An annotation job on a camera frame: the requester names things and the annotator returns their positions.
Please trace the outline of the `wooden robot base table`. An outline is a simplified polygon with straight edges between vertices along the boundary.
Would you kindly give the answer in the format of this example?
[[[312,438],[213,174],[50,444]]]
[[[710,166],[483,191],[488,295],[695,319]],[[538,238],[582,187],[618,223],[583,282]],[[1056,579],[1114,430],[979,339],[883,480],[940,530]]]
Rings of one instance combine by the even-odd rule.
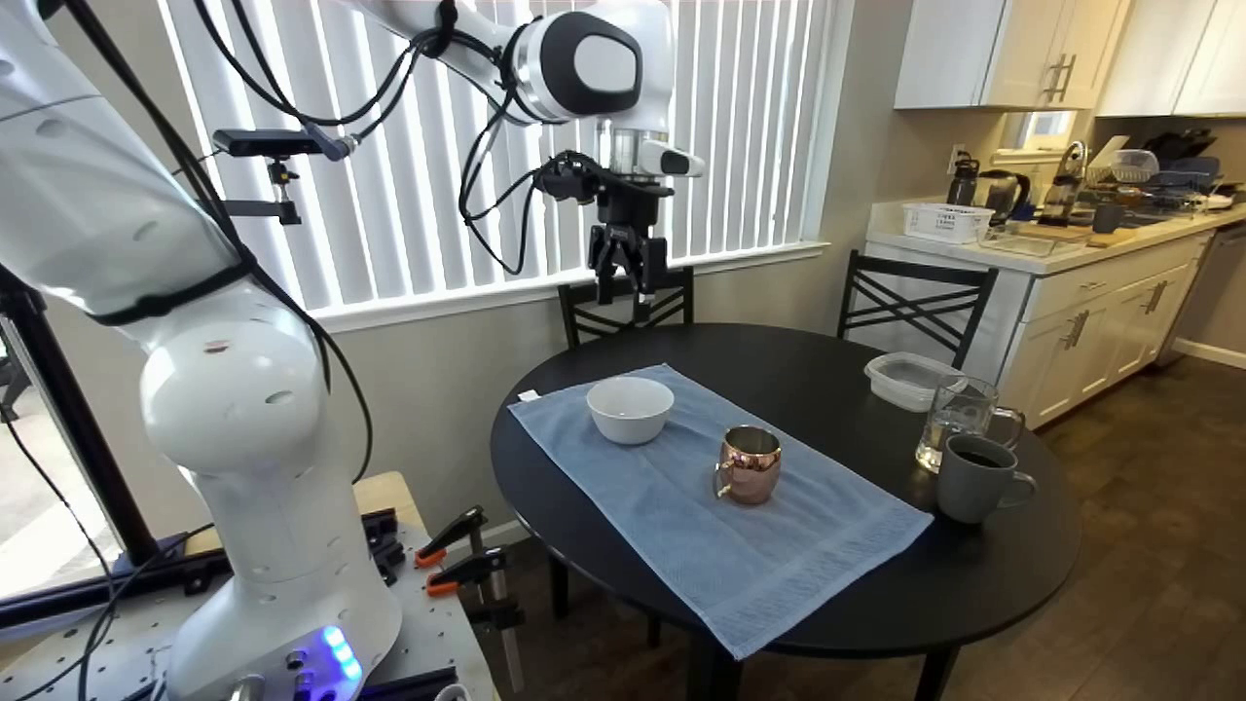
[[[499,701],[458,599],[429,597],[412,553],[429,540],[396,471],[353,488],[365,518],[392,514],[392,579],[362,612],[386,650],[347,617],[287,627],[261,660],[261,627],[242,623],[218,656],[183,656],[205,597],[178,587],[120,599],[46,630],[0,665],[0,701]]]

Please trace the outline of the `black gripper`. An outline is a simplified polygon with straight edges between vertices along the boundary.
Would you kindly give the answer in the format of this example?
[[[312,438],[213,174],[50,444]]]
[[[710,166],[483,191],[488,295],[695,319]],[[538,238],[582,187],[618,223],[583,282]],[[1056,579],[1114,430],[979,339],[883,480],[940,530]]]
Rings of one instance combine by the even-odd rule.
[[[667,240],[656,235],[657,201],[667,187],[657,182],[600,182],[587,266],[595,274],[595,304],[610,304],[618,294],[618,274],[635,282],[635,309],[649,312],[667,282]]]

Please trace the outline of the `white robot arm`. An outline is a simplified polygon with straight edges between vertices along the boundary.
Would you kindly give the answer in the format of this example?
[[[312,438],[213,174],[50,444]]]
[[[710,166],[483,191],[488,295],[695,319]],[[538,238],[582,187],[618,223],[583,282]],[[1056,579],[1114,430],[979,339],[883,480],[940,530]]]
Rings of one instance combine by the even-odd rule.
[[[316,330],[57,49],[35,0],[0,0],[0,266],[146,347],[146,430],[229,557],[170,641],[168,699],[353,701],[400,634],[400,599],[330,458]]]

